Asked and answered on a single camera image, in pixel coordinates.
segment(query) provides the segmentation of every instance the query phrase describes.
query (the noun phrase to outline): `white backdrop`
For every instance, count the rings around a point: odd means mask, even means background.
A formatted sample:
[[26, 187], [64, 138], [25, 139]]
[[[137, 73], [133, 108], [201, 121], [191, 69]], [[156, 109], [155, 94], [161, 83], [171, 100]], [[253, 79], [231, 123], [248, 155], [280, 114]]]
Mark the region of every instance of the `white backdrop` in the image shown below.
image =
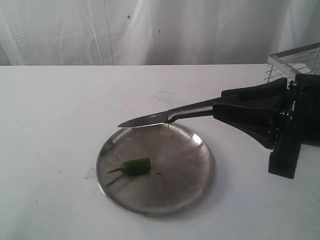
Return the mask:
[[265, 63], [319, 23], [319, 0], [0, 0], [0, 64]]

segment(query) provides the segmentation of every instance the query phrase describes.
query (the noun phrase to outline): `chili pepper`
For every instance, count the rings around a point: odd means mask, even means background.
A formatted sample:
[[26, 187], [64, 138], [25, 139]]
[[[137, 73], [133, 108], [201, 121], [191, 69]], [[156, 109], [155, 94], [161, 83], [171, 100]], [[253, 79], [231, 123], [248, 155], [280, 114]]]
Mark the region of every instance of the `chili pepper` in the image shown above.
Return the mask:
[[123, 174], [145, 174], [151, 169], [151, 160], [149, 157], [125, 161], [119, 168], [111, 170], [108, 174], [121, 171]]

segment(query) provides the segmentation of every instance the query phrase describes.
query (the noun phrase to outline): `white table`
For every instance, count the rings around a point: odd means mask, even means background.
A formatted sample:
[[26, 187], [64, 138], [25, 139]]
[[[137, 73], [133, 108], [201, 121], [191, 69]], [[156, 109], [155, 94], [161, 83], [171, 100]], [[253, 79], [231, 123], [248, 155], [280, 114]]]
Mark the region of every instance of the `white table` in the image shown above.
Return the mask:
[[293, 180], [270, 151], [212, 117], [179, 120], [216, 158], [208, 194], [146, 218], [102, 194], [94, 171], [117, 125], [264, 83], [266, 66], [0, 67], [0, 239], [318, 240], [320, 148], [303, 145]]

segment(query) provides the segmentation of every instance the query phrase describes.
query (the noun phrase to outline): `metal plate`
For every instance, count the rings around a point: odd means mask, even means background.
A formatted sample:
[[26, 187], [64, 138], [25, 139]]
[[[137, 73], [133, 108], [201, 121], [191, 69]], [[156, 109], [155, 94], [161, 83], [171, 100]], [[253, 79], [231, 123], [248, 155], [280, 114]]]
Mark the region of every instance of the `metal plate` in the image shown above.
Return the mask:
[[[149, 173], [108, 174], [125, 161], [147, 157]], [[96, 172], [102, 192], [116, 206], [159, 217], [186, 209], [204, 194], [212, 180], [213, 158], [202, 139], [182, 125], [123, 128], [102, 147]]]

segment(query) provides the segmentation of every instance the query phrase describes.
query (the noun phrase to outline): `metal wire basket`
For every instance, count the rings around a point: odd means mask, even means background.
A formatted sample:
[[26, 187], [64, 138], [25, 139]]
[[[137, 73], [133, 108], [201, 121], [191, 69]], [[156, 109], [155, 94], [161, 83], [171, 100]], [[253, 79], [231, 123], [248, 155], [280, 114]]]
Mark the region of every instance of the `metal wire basket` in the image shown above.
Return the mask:
[[279, 78], [295, 81], [296, 74], [320, 75], [320, 42], [272, 54], [268, 58], [265, 80]]

